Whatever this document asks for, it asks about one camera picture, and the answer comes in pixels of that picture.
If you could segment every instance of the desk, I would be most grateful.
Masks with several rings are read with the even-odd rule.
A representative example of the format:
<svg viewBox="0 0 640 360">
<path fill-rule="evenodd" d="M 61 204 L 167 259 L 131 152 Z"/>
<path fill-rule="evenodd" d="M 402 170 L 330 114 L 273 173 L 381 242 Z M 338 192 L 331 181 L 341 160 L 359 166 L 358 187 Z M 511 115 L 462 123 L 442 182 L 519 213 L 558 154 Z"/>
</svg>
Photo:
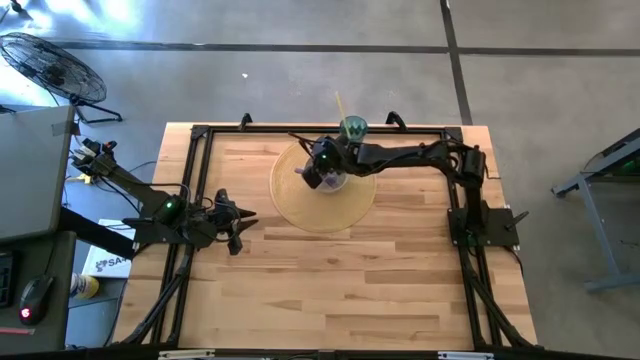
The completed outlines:
<svg viewBox="0 0 640 360">
<path fill-rule="evenodd" d="M 33 326 L 35 333 L 29 336 L 0 334 L 1 355 L 64 349 L 75 244 L 74 233 L 56 232 L 37 239 L 23 239 L 2 245 L 2 250 L 16 252 L 17 264 L 13 271 L 17 272 L 17 277 L 12 306 L 0 309 L 1 327 L 27 328 L 18 318 L 20 295 L 29 280 L 44 273 L 52 247 L 53 256 L 48 273 L 55 280 L 49 294 L 49 310 L 44 319 Z"/>
<path fill-rule="evenodd" d="M 192 125 L 167 124 L 154 182 L 181 181 Z M 488 128 L 462 131 L 465 143 L 486 152 L 490 177 L 498 177 Z M 384 146 L 435 139 L 366 137 Z M 286 134 L 215 135 L 205 196 L 224 187 L 238 206 L 256 211 L 260 222 L 243 233 L 239 256 L 229 256 L 225 244 L 196 254 L 179 346 L 472 349 L 460 260 L 448 235 L 444 176 L 433 168 L 385 170 L 377 175 L 374 205 L 360 222 L 337 233 L 307 233 L 280 216 L 269 192 L 273 163 L 293 142 Z M 486 180 L 483 189 L 491 207 L 504 205 L 500 180 Z M 167 246 L 152 245 L 133 260 L 114 339 L 129 335 L 157 298 L 166 252 Z M 535 343 L 517 262 L 502 248 L 486 252 L 496 301 Z M 170 304 L 165 334 L 171 309 Z M 482 306 L 479 313 L 488 339 Z"/>
</svg>

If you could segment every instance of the wood plank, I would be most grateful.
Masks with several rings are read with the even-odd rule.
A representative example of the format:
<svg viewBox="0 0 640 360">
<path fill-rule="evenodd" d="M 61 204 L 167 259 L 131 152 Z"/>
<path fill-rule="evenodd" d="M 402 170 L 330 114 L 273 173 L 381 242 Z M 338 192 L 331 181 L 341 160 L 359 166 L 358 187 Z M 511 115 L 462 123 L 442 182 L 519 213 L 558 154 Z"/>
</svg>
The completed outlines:
<svg viewBox="0 0 640 360">
<path fill-rule="evenodd" d="M 167 124 L 154 182 L 181 180 L 192 125 Z M 498 178 L 488 129 L 462 129 L 465 142 L 478 144 L 487 154 L 490 177 Z M 426 135 L 367 136 L 367 142 L 383 146 L 435 139 Z M 286 134 L 216 135 L 205 196 L 212 197 L 224 187 L 238 206 L 256 211 L 260 222 L 242 234 L 245 248 L 240 255 L 229 256 L 225 244 L 196 254 L 180 346 L 470 349 L 460 262 L 446 220 L 449 198 L 444 177 L 432 168 L 384 171 L 377 178 L 374 204 L 360 222 L 337 233 L 309 233 L 280 216 L 269 195 L 271 167 L 291 143 Z M 201 141 L 192 189 L 202 152 Z M 504 205 L 499 179 L 487 179 L 483 190 L 491 206 Z M 167 246 L 154 245 L 134 259 L 116 340 L 128 335 L 156 300 L 166 251 Z M 535 342 L 513 255 L 488 248 L 487 259 L 497 302 L 523 336 Z M 488 339 L 484 307 L 479 308 Z M 170 306 L 165 335 L 172 312 Z"/>
</svg>

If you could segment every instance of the electric fan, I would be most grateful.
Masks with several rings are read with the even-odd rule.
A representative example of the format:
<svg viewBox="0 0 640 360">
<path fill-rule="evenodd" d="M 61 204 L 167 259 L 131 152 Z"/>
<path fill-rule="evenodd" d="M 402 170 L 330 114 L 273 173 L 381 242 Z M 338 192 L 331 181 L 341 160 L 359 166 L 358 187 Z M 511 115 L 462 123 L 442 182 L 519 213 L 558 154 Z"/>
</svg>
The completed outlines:
<svg viewBox="0 0 640 360">
<path fill-rule="evenodd" d="M 0 36 L 0 52 L 11 67 L 29 80 L 68 99 L 83 123 L 122 121 L 119 113 L 95 105 L 107 97 L 107 88 L 100 76 L 58 46 L 33 35 L 13 32 Z M 87 120 L 79 106 L 92 107 L 116 117 Z"/>
</svg>

